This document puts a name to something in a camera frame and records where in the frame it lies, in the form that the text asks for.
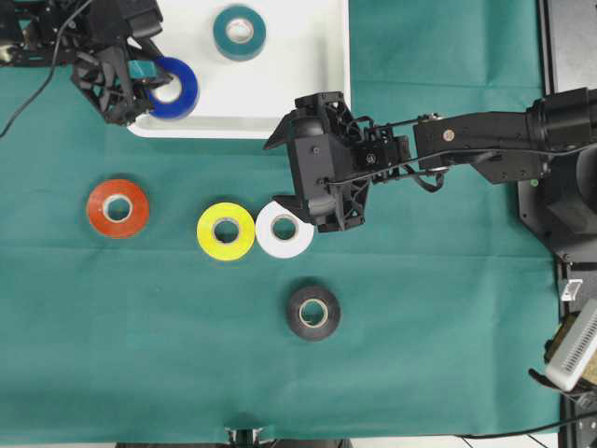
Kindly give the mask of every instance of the black cable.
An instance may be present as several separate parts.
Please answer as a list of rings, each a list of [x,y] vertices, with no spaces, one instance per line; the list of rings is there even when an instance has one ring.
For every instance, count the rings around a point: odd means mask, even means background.
[[[483,439],[501,439],[503,437],[513,437],[513,436],[527,436],[529,434],[535,434],[537,432],[545,431],[546,429],[553,429],[555,427],[565,427],[570,425],[571,423],[576,423],[580,420],[585,418],[597,416],[597,411],[593,411],[591,413],[582,413],[577,415],[576,417],[566,418],[565,420],[561,420],[559,422],[550,423],[548,425],[543,425],[542,427],[532,427],[530,429],[524,429],[521,431],[512,431],[512,432],[502,432],[499,434],[483,434],[483,435],[474,435],[474,434],[465,434],[464,436],[459,437],[466,437],[467,439],[473,440],[483,440]]]
[[[527,434],[527,437],[529,439],[531,439],[532,441],[536,441],[536,443],[538,445],[541,445],[543,448],[549,448],[545,443],[543,443],[542,441],[537,440],[535,437],[533,437],[531,434]]]
[[[46,80],[41,84],[41,86],[39,86],[39,88],[22,105],[20,105],[17,108],[17,110],[14,111],[12,116],[10,116],[10,118],[7,121],[7,124],[0,133],[0,138],[3,138],[8,133],[8,130],[11,128],[12,124],[19,117],[22,111],[25,110],[33,101],[35,101],[35,98],[37,98],[41,94],[41,92],[44,91],[44,89],[48,86],[49,82],[54,77],[54,71],[56,70],[56,62],[58,60],[58,50],[60,49],[60,42],[62,40],[62,34],[64,33],[64,30],[66,29],[68,24],[74,18],[76,18],[76,16],[83,12],[83,10],[86,7],[88,7],[93,1],[94,0],[87,0],[81,7],[79,7],[73,14],[71,14],[70,17],[66,19],[66,21],[64,21],[64,23],[58,30],[58,33],[56,34],[56,46],[54,47],[54,53],[52,55],[52,64],[49,69],[48,77],[46,77]]]
[[[468,448],[475,448],[472,443],[470,441],[468,441],[467,439],[465,439],[463,436],[460,436],[460,439],[463,440],[464,443],[466,443],[468,445]]]
[[[597,148],[597,143],[592,143],[590,145],[585,145],[584,147],[577,147],[575,149],[569,149],[569,150],[565,150],[565,151],[547,151],[545,149],[529,149],[529,148],[523,148],[523,147],[480,147],[477,149],[444,149],[443,151],[438,151],[433,154],[427,154],[426,156],[415,157],[415,158],[409,159],[407,161],[402,161],[401,163],[398,163],[396,165],[388,166],[387,168],[384,168],[379,171],[373,171],[366,175],[358,175],[356,177],[351,177],[349,179],[328,182],[327,184],[328,185],[350,184],[351,182],[355,182],[355,180],[362,180],[362,179],[367,179],[367,178],[375,176],[375,175],[382,175],[383,173],[385,173],[389,170],[395,170],[396,168],[400,168],[402,166],[408,165],[409,163],[426,161],[429,159],[434,159],[435,157],[447,156],[450,154],[462,154],[463,152],[470,152],[470,153],[485,152],[485,151],[487,151],[487,152],[518,152],[518,153],[525,152],[527,154],[539,154],[542,156],[565,157],[565,156],[571,156],[573,154],[577,154],[578,152],[584,151],[586,149],[595,149],[595,148]]]

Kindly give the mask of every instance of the white box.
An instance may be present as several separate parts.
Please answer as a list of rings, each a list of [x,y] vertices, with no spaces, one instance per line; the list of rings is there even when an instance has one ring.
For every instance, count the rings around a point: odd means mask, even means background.
[[[143,137],[268,138],[294,99],[343,91],[350,106],[348,0],[161,0],[163,32],[154,41],[164,54],[197,75],[200,99],[186,118],[140,116],[129,130]],[[266,22],[255,59],[234,62],[213,39],[215,17],[242,4]]]

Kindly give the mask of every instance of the black robotic arm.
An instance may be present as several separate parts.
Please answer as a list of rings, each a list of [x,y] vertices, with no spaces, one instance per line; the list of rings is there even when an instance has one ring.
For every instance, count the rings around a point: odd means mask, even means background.
[[[394,135],[409,124],[416,158],[408,137]],[[587,89],[539,99],[525,113],[432,114],[385,125],[355,119],[342,93],[326,92],[297,99],[265,148],[286,144],[295,186],[295,195],[274,199],[319,231],[345,231],[365,222],[371,184],[413,178],[435,192],[456,164],[470,164],[493,184],[540,180],[550,176],[556,158],[595,141],[597,91]]]

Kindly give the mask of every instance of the green tablecloth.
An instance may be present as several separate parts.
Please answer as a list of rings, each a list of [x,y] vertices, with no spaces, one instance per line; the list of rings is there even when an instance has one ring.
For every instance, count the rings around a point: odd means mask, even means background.
[[[523,110],[541,95],[534,0],[352,0],[350,13],[357,115]],[[0,70],[1,116],[45,75]],[[0,442],[493,432],[557,417],[526,373],[557,322],[551,260],[513,186],[469,167],[434,195],[378,186],[362,228],[316,235],[288,261],[256,245],[220,263],[197,247],[199,215],[222,200],[257,215],[290,192],[285,152],[135,137],[68,76],[0,142]],[[85,216],[112,176],[151,202],[131,240]],[[308,283],[343,310],[321,343],[285,323]]]

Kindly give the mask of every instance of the tape roll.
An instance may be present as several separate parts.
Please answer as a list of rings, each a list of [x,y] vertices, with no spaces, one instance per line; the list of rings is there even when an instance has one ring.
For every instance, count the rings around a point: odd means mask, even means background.
[[[238,229],[237,237],[230,243],[224,243],[215,236],[215,227],[224,221],[231,222]],[[249,212],[236,203],[216,203],[199,218],[197,241],[201,249],[214,259],[241,259],[255,241],[255,222]]]
[[[215,18],[215,46],[233,61],[255,58],[263,50],[266,33],[265,22],[250,7],[227,7]]]
[[[287,240],[279,238],[273,229],[282,219],[289,220],[295,228],[295,233]],[[255,227],[259,245],[277,259],[292,259],[304,252],[311,244],[315,233],[313,225],[302,222],[276,201],[263,207],[257,216]]]
[[[160,92],[168,90],[169,86],[162,86],[155,90],[147,89],[147,97],[154,107],[149,113],[157,119],[183,119],[195,109],[199,101],[199,82],[195,73],[188,65],[175,58],[162,57],[156,59],[154,63],[174,76],[172,83],[180,85],[180,93],[174,98],[164,100],[160,98]]]
[[[310,306],[319,307],[318,315],[309,315]],[[336,296],[324,287],[304,287],[295,292],[286,307],[288,325],[306,341],[322,341],[340,324],[341,310]]]
[[[125,205],[120,216],[113,216],[111,206]],[[91,226],[109,238],[130,238],[146,225],[149,202],[138,185],[125,179],[107,180],[91,192],[87,200],[87,216]]]

